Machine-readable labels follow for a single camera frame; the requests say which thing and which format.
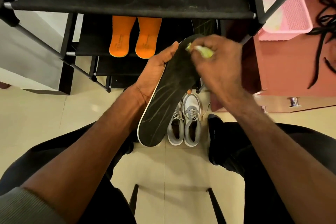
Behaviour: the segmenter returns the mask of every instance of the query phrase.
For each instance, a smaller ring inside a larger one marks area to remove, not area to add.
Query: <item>white sneaker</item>
[[[180,101],[175,109],[173,117],[167,128],[168,141],[171,145],[178,146],[183,142],[184,138],[184,121],[182,117],[182,101]]]
[[[201,105],[194,94],[183,98],[183,114],[185,117],[184,142],[189,147],[196,146],[201,139]]]

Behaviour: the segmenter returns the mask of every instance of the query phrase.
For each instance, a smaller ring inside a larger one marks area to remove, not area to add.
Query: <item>sleeve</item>
[[[66,224],[47,203],[33,193],[14,188],[0,196],[0,224]]]

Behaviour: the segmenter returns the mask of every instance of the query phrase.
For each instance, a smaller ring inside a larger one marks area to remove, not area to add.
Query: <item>shoe rack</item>
[[[138,22],[134,23],[130,35],[129,52],[123,58],[109,54],[112,38],[112,16],[162,18],[157,38],[156,54],[186,37],[201,33],[226,35],[228,24],[241,25],[240,34],[234,40],[245,44],[266,22],[266,19],[285,0],[278,0],[264,13],[262,0],[0,0],[0,18],[9,26],[23,32],[31,39],[50,50],[64,62],[61,80],[70,86],[60,89],[70,94],[73,69],[86,75],[106,91],[132,85],[142,72],[147,60],[135,53],[139,35]],[[47,11],[68,13],[68,20],[61,52],[55,51],[42,40],[19,24],[14,10]],[[79,42],[73,42],[77,15],[84,14]],[[90,72],[86,73],[75,65],[76,56],[91,56]],[[106,75],[105,85],[96,79]]]

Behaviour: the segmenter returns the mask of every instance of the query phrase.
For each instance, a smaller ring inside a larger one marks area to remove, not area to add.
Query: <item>pink basket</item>
[[[312,30],[313,24],[305,0],[287,0],[280,9],[283,14],[280,29],[271,31],[262,28],[259,31],[259,40],[289,40]]]

